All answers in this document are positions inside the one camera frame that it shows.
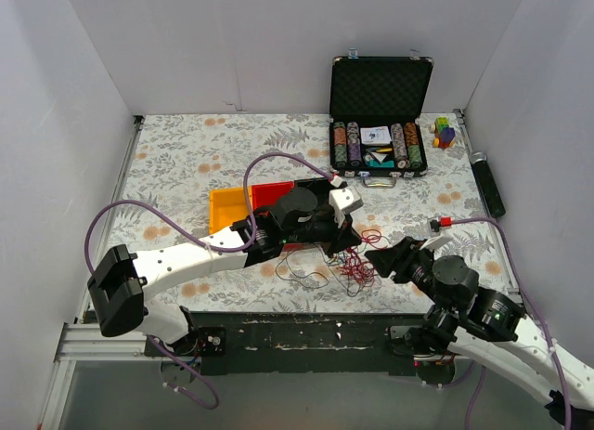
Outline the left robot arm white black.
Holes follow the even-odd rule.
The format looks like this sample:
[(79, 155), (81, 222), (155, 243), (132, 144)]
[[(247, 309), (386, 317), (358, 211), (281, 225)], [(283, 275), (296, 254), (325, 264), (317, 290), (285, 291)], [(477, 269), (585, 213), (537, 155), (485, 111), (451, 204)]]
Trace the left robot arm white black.
[(161, 339), (179, 356), (198, 342), (190, 313), (167, 305), (159, 294), (217, 272), (252, 267), (277, 258), (288, 245), (317, 244), (332, 256), (360, 244), (352, 212), (363, 204), (355, 189), (332, 189), (325, 203), (296, 187), (276, 204), (259, 210), (196, 243), (153, 251), (109, 249), (87, 282), (100, 331), (117, 337), (138, 331)]

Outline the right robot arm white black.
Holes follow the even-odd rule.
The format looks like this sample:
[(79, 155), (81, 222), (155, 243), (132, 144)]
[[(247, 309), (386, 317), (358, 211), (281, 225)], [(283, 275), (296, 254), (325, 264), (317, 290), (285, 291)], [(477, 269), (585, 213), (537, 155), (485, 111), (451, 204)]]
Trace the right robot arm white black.
[(559, 345), (524, 306), (481, 286), (462, 257), (436, 257), (441, 244), (406, 237), (366, 253), (379, 276), (412, 283), (433, 303), (408, 346), (470, 358), (529, 393), (565, 428), (592, 428), (592, 367)]

